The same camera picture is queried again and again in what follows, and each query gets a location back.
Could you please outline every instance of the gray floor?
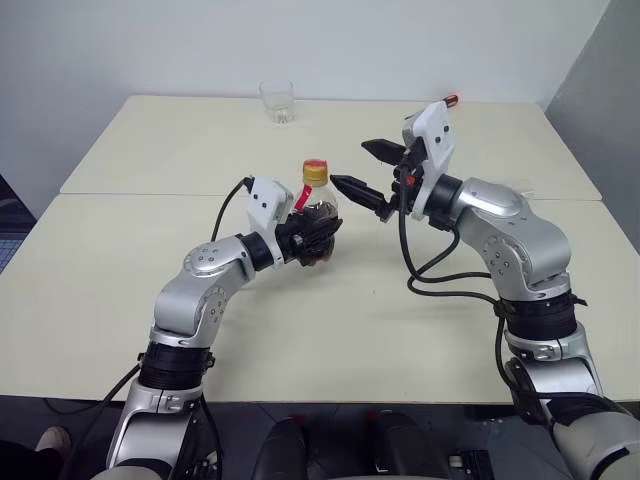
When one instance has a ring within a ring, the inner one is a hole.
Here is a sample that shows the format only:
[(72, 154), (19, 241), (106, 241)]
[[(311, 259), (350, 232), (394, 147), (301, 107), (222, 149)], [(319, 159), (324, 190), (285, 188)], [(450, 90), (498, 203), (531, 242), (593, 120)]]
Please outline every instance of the gray floor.
[(0, 273), (7, 266), (13, 254), (18, 251), (22, 245), (22, 240), (3, 240), (0, 239)]
[[(53, 401), (60, 410), (81, 403)], [(516, 417), (472, 421), (459, 406), (373, 404), (211, 404), (225, 451), (225, 480), (250, 478), (262, 441), (274, 422), (287, 416), (304, 418), (309, 427), (311, 480), (365, 473), (360, 458), (362, 424), (367, 412), (391, 408), (412, 417), (439, 439), (446, 452), (488, 449), (496, 479), (564, 480), (571, 478), (541, 427)], [(86, 479), (103, 465), (120, 404), (109, 408), (96, 425), (81, 455), (75, 478)], [(33, 447), (47, 426), (65, 426), (77, 436), (91, 413), (60, 416), (41, 399), (0, 396), (0, 439)]]

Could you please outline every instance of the yellow bottle cap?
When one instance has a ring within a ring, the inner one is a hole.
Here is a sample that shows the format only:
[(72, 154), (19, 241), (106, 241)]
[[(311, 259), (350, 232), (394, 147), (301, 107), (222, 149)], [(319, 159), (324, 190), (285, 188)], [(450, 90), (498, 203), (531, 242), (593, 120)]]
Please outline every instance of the yellow bottle cap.
[(305, 160), (302, 164), (302, 181), (311, 187), (322, 187), (329, 181), (329, 168), (324, 160)]

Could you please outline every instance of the person's foot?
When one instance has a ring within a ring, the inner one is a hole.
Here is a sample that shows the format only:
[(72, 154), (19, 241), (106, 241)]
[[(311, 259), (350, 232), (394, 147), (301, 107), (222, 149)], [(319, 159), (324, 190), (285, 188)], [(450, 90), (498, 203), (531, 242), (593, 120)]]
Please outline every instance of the person's foot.
[(42, 434), (38, 445), (36, 445), (36, 452), (51, 448), (58, 452), (63, 460), (67, 459), (69, 452), (71, 451), (71, 437), (62, 427), (49, 427)]

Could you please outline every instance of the table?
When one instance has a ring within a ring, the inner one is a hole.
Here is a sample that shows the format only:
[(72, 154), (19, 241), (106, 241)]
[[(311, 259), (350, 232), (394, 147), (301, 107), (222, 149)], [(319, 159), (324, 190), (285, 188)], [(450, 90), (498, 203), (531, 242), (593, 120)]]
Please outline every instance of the table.
[[(391, 167), (360, 143), (401, 142), (404, 117), (425, 105), (298, 101), (298, 118), (283, 126), (256, 99), (134, 96), (61, 192), (224, 195), (247, 174), (295, 191), (307, 158), (389, 192)], [(536, 105), (462, 102), (450, 112), (457, 134), (451, 175), (507, 183), (538, 199), (601, 199)]]
[[(0, 394), (101, 398), (145, 350), (156, 295), (206, 241), (221, 200), (59, 195), (0, 275)], [(229, 206), (221, 235), (247, 231), (245, 201)], [(606, 392), (637, 400), (638, 255), (601, 202), (532, 207), (572, 244), (573, 288), (590, 303), (577, 315)], [(510, 402), (494, 365), (490, 307), (410, 294), (395, 225), (350, 204), (341, 216), (331, 262), (266, 270), (231, 300), (207, 398)], [(450, 240), (408, 226), (416, 262)], [(479, 268), (479, 256), (461, 246), (441, 271)], [(460, 286), (495, 295), (488, 280)]]

